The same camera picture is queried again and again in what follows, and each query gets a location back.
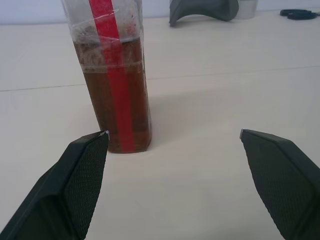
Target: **brown liquid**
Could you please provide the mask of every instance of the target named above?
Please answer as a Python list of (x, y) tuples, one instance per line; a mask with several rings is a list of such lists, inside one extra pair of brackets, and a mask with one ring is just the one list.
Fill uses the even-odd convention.
[[(110, 133), (109, 151), (124, 153), (118, 135), (115, 106), (103, 53), (98, 43), (74, 42), (99, 127)], [(134, 153), (146, 151), (151, 138), (151, 118), (142, 46), (139, 38), (122, 43), (128, 81)]]

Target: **red strip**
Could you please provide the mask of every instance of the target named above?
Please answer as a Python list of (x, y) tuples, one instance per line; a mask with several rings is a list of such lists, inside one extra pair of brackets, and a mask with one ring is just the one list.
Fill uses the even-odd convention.
[(123, 59), (117, 22), (112, 0), (89, 0), (95, 27), (103, 49), (108, 68), (108, 78), (115, 110), (121, 150), (124, 153), (135, 151), (134, 132), (130, 107), (129, 84)]

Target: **white table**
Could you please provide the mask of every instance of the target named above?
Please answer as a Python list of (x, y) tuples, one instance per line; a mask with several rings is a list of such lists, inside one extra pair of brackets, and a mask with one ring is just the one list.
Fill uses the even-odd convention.
[[(177, 28), (145, 19), (153, 140), (107, 154), (86, 239), (281, 240), (239, 134), (288, 138), (320, 164), (318, 29), (278, 12)], [(2, 229), (68, 143), (99, 128), (66, 25), (0, 32)]]

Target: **black scissors handle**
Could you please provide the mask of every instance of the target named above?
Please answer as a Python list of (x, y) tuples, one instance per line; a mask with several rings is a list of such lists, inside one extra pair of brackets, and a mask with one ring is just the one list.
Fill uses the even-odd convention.
[(287, 17), (289, 14), (295, 14), (295, 13), (311, 13), (311, 11), (304, 10), (304, 9), (284, 9), (284, 10), (281, 10), (280, 15), (283, 17)]
[(294, 12), (290, 13), (287, 18), (292, 20), (309, 20), (316, 17), (318, 17), (318, 14), (315, 12)]

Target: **gray object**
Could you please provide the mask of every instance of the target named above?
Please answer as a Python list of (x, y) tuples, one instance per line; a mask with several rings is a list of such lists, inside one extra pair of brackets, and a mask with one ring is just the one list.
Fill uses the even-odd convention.
[(205, 15), (222, 21), (230, 21), (239, 10), (238, 0), (172, 0), (170, 4), (170, 26), (182, 17)]

